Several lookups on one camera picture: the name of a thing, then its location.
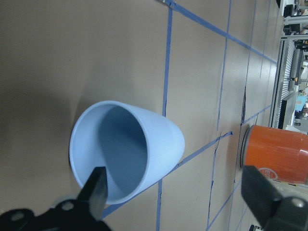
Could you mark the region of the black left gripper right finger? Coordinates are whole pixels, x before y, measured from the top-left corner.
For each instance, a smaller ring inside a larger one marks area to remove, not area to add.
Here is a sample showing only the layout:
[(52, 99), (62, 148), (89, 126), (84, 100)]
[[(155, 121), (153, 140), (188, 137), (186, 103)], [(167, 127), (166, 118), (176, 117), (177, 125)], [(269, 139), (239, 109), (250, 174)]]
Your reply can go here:
[(281, 193), (255, 166), (243, 167), (241, 195), (263, 228), (274, 217), (283, 200)]

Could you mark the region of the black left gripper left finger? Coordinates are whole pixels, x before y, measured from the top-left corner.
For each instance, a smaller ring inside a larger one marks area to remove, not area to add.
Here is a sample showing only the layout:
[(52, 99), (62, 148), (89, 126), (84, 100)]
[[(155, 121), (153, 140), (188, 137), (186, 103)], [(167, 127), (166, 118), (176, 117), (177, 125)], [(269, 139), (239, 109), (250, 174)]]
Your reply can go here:
[(95, 220), (101, 220), (108, 196), (105, 167), (95, 167), (77, 196), (77, 200), (88, 205), (88, 211)]

